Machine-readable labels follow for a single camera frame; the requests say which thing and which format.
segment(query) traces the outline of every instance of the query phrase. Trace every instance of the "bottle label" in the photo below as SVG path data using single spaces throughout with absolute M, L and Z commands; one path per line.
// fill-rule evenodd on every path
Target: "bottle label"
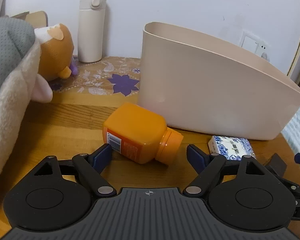
M 107 129 L 107 143 L 120 154 L 138 162 L 142 146 Z

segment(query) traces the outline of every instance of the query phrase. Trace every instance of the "pill bottle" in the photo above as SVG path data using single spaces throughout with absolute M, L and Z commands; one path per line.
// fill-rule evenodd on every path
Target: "pill bottle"
M 182 139 L 162 116 L 132 103 L 124 103 L 103 124 L 103 141 L 140 164 L 152 159 L 171 164 Z

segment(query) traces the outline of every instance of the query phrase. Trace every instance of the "beige plastic bin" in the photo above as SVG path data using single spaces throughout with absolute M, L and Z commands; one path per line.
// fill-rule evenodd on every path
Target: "beige plastic bin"
M 300 107 L 300 88 L 234 44 L 152 22 L 143 33 L 138 104 L 172 127 L 270 140 Z

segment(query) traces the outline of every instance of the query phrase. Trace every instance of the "metal pin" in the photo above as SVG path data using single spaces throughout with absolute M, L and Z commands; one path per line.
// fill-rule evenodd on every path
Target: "metal pin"
M 190 186 L 186 188 L 186 192 L 189 194 L 199 194 L 201 192 L 201 189 L 196 186 Z
M 109 187 L 109 186 L 102 186 L 102 187 L 98 188 L 98 192 L 100 194 L 110 194 L 113 192 L 113 188 Z

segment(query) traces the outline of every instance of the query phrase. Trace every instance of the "stuffed animal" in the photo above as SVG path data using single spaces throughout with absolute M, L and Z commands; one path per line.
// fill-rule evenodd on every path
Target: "stuffed animal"
M 76 67 L 72 63 L 73 42 L 70 31 L 63 24 L 34 30 L 41 46 L 39 74 L 47 81 L 67 79 Z
M 68 50 L 71 49 L 72 43 L 68 45 Z M 39 39 L 29 23 L 0 18 L 0 173 L 17 140 L 30 99 L 40 102 L 52 99 L 51 88 L 38 74 L 40 53 Z M 70 60 L 71 57 L 65 61 L 63 69 Z M 68 70 L 60 75 L 66 77 Z

